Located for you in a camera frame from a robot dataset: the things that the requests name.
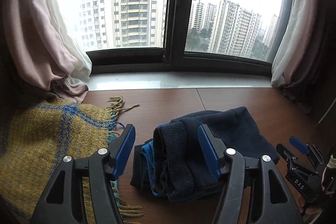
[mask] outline brown wooden surface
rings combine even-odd
[[[135,145],[152,138],[154,128],[173,118],[200,110],[221,110],[245,106],[256,121],[260,133],[273,145],[282,142],[288,145],[290,136],[297,136],[306,143],[321,147],[315,124],[280,90],[273,88],[201,88],[201,89],[156,89],[156,90],[111,90],[90,91],[83,103],[106,107],[113,95],[124,96],[125,107],[140,104],[120,115],[122,123],[132,123],[136,128]],[[139,219],[143,224],[204,224],[210,223],[219,195],[196,200],[186,205],[176,205],[167,199],[156,198],[151,193],[140,192],[130,186],[133,152],[124,174],[119,179],[121,196],[132,205],[145,206],[146,216]],[[286,164],[280,159],[280,172],[285,175]],[[297,198],[298,193],[290,186]],[[241,222],[245,223],[248,210],[249,189],[244,191]]]

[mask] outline apartment building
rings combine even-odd
[[[269,25],[266,27],[262,43],[265,44],[267,47],[272,47],[273,45],[278,19],[279,18],[275,14],[273,14]]]
[[[197,32],[201,32],[204,8],[204,3],[202,3],[201,0],[192,0],[188,30],[196,28]]]
[[[223,0],[212,28],[208,52],[249,57],[261,16],[240,5]]]
[[[209,29],[210,22],[214,21],[215,14],[216,14],[216,8],[217,8],[216,5],[208,3],[205,12],[203,12],[201,30]]]
[[[82,0],[81,7],[87,51],[163,46],[167,0]]]

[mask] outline black garment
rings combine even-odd
[[[158,194],[166,194],[170,201],[186,203],[220,192],[223,187],[223,182],[218,183],[209,173],[199,145],[198,127],[202,124],[207,124],[214,137],[220,138],[226,147],[236,149],[243,156],[259,159],[263,155],[269,155],[274,163],[279,160],[277,152],[260,135],[256,123],[245,107],[226,112],[206,110],[174,119],[158,126],[153,135],[152,190]]]

